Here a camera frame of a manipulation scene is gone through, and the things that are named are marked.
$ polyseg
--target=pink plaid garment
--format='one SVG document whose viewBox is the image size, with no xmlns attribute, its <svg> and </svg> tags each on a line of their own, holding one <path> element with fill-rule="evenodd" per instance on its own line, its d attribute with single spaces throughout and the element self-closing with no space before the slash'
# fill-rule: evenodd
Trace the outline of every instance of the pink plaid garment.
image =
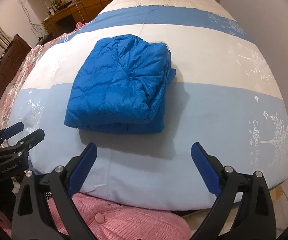
<svg viewBox="0 0 288 240">
<path fill-rule="evenodd" d="M 190 238 L 190 227 L 185 220 L 169 211 L 123 206 L 82 193 L 75 194 L 72 199 L 98 240 L 188 240 Z M 48 200 L 48 205 L 58 231 L 67 235 L 54 200 Z M 11 236 L 11 230 L 4 230 Z"/>
</svg>

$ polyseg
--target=white stripe on bed sheet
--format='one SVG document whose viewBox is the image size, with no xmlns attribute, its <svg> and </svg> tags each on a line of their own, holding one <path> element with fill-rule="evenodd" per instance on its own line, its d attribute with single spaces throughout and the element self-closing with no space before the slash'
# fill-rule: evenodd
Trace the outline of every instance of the white stripe on bed sheet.
<svg viewBox="0 0 288 240">
<path fill-rule="evenodd" d="M 163 24 L 115 26 L 76 35 L 51 47 L 22 89 L 49 89 L 73 83 L 77 72 L 102 38 L 133 34 L 148 42 L 165 42 L 177 69 L 175 82 L 248 89 L 282 98 L 276 81 L 253 43 L 212 29 Z"/>
<path fill-rule="evenodd" d="M 175 7 L 196 8 L 234 20 L 234 18 L 215 0 L 113 0 L 100 13 L 139 5 L 169 5 Z"/>
</svg>

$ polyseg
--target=pink floral fabric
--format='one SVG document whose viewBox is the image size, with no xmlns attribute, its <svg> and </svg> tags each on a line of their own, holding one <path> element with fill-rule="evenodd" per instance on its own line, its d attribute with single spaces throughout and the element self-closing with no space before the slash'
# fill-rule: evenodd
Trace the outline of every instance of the pink floral fabric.
<svg viewBox="0 0 288 240">
<path fill-rule="evenodd" d="M 77 193 L 72 197 L 77 210 L 98 240 L 188 240 L 190 227 L 168 211 L 119 205 Z M 68 234 L 53 199 L 49 209 L 59 232 Z"/>
<path fill-rule="evenodd" d="M 3 93 L 0 99 L 0 129 L 7 127 L 7 122 L 10 116 L 10 112 L 15 102 L 15 99 L 17 97 L 17 94 L 21 90 L 25 80 L 27 79 L 28 75 L 31 73 L 31 71 L 33 70 L 36 63 L 39 61 L 39 59 L 56 42 L 75 33 L 76 31 L 78 31 L 80 28 L 84 26 L 85 24 L 78 22 L 76 25 L 75 31 L 71 33 L 64 33 L 62 36 L 44 45 L 37 45 L 31 49 L 31 51 L 26 56 L 24 62 L 20 66 L 19 70 L 17 71 L 15 77 L 10 82 L 10 84 L 6 87 L 5 92 Z"/>
</svg>

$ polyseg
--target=blue gripper pad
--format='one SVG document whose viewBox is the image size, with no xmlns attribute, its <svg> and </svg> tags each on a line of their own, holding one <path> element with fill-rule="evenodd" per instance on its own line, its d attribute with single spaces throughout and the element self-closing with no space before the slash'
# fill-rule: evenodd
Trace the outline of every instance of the blue gripper pad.
<svg viewBox="0 0 288 240">
<path fill-rule="evenodd" d="M 69 177 L 68 194 L 70 197 L 81 190 L 83 183 L 97 158 L 96 145 L 90 143 L 81 155 L 78 164 Z"/>
<path fill-rule="evenodd" d="M 8 140 L 17 133 L 20 133 L 22 130 L 24 130 L 24 124 L 22 122 L 18 122 L 3 131 L 2 139 Z"/>
<path fill-rule="evenodd" d="M 200 172 L 208 191 L 218 197 L 222 192 L 220 187 L 220 177 L 209 163 L 205 154 L 202 152 L 197 143 L 192 145 L 191 155 L 192 160 Z"/>
</svg>

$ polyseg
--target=folded clothing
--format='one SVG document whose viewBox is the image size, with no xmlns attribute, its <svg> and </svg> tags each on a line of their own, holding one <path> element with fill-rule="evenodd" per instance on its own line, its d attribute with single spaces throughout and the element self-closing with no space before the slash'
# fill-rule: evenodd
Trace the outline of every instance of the folded clothing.
<svg viewBox="0 0 288 240">
<path fill-rule="evenodd" d="M 101 39 L 74 80 L 64 124 L 117 134 L 161 132 L 165 90 L 174 77 L 165 43 L 131 34 Z"/>
<path fill-rule="evenodd" d="M 185 220 L 168 211 L 118 205 L 77 193 L 72 200 L 98 240 L 188 240 L 190 227 Z M 68 234 L 53 199 L 49 209 L 59 232 Z"/>
</svg>

